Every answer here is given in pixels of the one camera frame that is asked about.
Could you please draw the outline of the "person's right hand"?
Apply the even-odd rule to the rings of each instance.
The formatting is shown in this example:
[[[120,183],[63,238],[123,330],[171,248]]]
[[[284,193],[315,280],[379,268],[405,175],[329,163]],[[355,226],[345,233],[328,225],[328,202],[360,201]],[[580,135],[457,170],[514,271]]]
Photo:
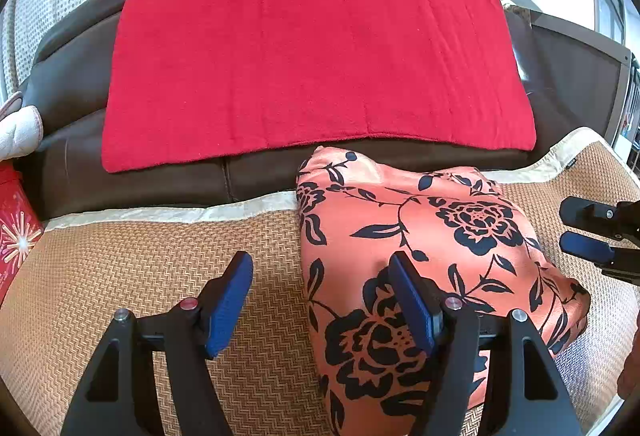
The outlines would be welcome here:
[[[634,341],[629,355],[627,356],[623,371],[617,380],[617,395],[627,399],[640,381],[640,331],[634,334]]]

